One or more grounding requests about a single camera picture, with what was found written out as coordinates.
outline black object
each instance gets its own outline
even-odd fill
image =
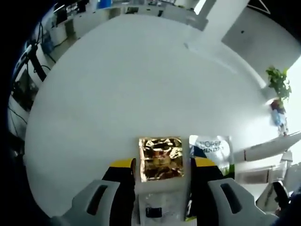
[[[8,144],[9,144],[9,147],[12,150],[16,151],[19,155],[24,154],[25,142],[21,138],[16,137],[11,132],[8,132]]]
[[[41,65],[41,67],[45,67],[45,68],[47,68],[48,70],[51,70],[50,67],[48,67],[48,66],[46,66],[46,65]]]
[[[225,177],[217,166],[198,167],[193,158],[190,159],[190,166],[191,197],[190,209],[186,218],[196,216],[198,226],[218,226],[218,210],[208,182],[224,179]]]
[[[13,81],[15,81],[15,79],[18,76],[19,72],[21,71],[23,65],[28,64],[29,61],[32,62],[32,66],[34,67],[34,70],[37,72],[38,77],[42,81],[44,81],[46,78],[46,74],[45,74],[41,64],[39,63],[39,60],[36,55],[38,46],[34,41],[31,42],[30,46],[31,46],[31,49],[28,51],[28,53],[26,53],[26,52],[23,53],[23,55],[21,56],[20,62],[17,64],[17,66],[15,68],[15,71],[12,76]]]
[[[84,0],[78,1],[77,10],[78,13],[84,13],[86,11],[86,2]]]
[[[161,218],[162,217],[162,208],[151,208],[147,207],[145,209],[147,218]]]
[[[60,24],[61,22],[67,20],[67,8],[63,6],[62,8],[58,9],[56,12],[56,25]]]
[[[127,8],[126,14],[136,14],[138,13],[139,7],[129,7]]]
[[[300,221],[300,209],[301,209],[301,193],[297,193],[291,199],[290,204],[281,211],[279,219],[273,224],[273,226],[292,226],[297,225]]]
[[[12,142],[15,142],[15,137],[10,137]],[[17,146],[22,147],[24,145],[22,141],[18,140]],[[37,205],[32,192],[29,187],[29,182],[26,174],[26,167],[23,161],[23,155],[19,154],[13,159],[14,171],[16,177],[14,178],[18,182],[17,193],[15,193],[12,201],[17,201],[21,206],[15,205],[14,211],[21,212],[18,215],[24,216],[20,219],[22,222],[31,222],[31,225],[48,226],[50,218],[44,213],[44,211]],[[18,221],[18,219],[9,219],[9,221]]]
[[[132,160],[130,168],[110,166],[103,177],[103,180],[120,182],[111,207],[110,226],[132,225],[135,202],[135,165],[136,159]]]
[[[56,5],[55,5],[55,9],[56,8],[59,8],[63,5],[65,6],[69,6],[69,5],[72,5],[74,3],[76,3],[78,0],[57,0],[56,2]]]
[[[274,20],[276,23],[283,26],[301,43],[299,1],[250,0],[248,7],[264,14],[270,19]]]
[[[18,104],[24,110],[29,111],[33,104],[33,100],[30,98],[29,91],[22,90],[20,81],[14,82],[12,91],[12,97],[15,99],[15,101],[18,102]]]
[[[278,206],[281,208],[281,211],[285,208],[287,208],[290,198],[289,198],[289,194],[286,190],[286,188],[284,187],[282,181],[277,181],[273,183],[273,188],[276,192],[276,199],[275,201],[278,202]]]
[[[163,14],[163,10],[159,10],[158,17],[161,17]]]

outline cable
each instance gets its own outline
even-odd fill
[[[51,70],[50,67],[48,67],[48,66],[46,66],[46,65],[41,65],[41,67],[45,67],[45,68],[47,68],[48,70]]]
[[[17,137],[19,137],[18,132],[17,132],[17,129],[16,129],[16,126],[15,126],[15,123],[14,123],[14,120],[13,120],[13,115],[11,114],[11,112],[9,112],[9,113],[10,113],[11,121],[12,121],[13,126],[14,126],[14,128],[15,128],[16,135],[17,135]]]
[[[29,69],[28,69],[28,62],[29,62],[29,59],[28,59],[28,57],[27,57],[27,63],[26,63],[26,70],[27,70],[27,76],[26,76],[26,90],[25,90],[25,93],[26,94],[28,94],[28,91],[30,90],[30,85],[29,85],[29,77],[30,77],[30,75],[29,75]]]
[[[25,119],[24,119],[22,116],[18,115],[13,109],[10,108],[10,106],[8,106],[8,109],[9,109],[10,111],[12,111],[12,112],[13,112],[16,116],[18,116],[20,119],[22,119],[22,120],[25,122],[25,124],[27,125],[27,121],[25,121]]]
[[[54,63],[56,63],[56,61],[52,58],[52,56],[51,56],[49,53],[46,52],[46,55],[47,55]]]
[[[44,28],[43,28],[43,25],[42,25],[42,21],[40,22],[40,28],[42,28],[42,44],[44,44]]]
[[[38,38],[37,38],[36,44],[38,44],[39,39],[40,39],[40,32],[41,32],[40,27],[41,27],[41,23],[42,23],[42,22],[40,22],[40,24],[39,24],[39,33],[38,33]]]
[[[45,67],[47,68],[48,70],[51,70],[50,67],[46,66],[46,65],[41,65],[41,67]]]

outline potted plant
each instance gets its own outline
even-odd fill
[[[278,99],[279,105],[283,107],[283,101],[288,100],[292,92],[286,71],[281,72],[271,66],[266,72],[269,76],[269,85],[263,89],[263,94],[268,100]]]

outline plastic packaging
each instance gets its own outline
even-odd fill
[[[183,177],[180,137],[142,137],[139,139],[141,181]]]
[[[181,206],[179,205],[181,198],[181,192],[139,195],[141,225],[161,225],[162,223],[180,222],[183,216]]]
[[[286,172],[286,162],[275,166],[262,167],[256,170],[241,172],[235,180],[242,184],[266,184],[283,180]]]
[[[196,136],[189,137],[190,157],[212,160],[224,176],[234,173],[234,158],[230,137]]]

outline white wall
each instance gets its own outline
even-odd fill
[[[301,55],[301,45],[287,30],[249,8],[244,9],[223,42],[266,81],[265,70],[270,65],[280,70],[288,69]]]
[[[222,40],[248,2],[249,0],[216,0],[207,16],[209,23],[204,33],[211,39]]]
[[[289,101],[285,103],[287,123],[290,132],[301,130],[301,56],[287,71],[288,79],[292,88]],[[291,147],[293,163],[301,162],[301,141]]]

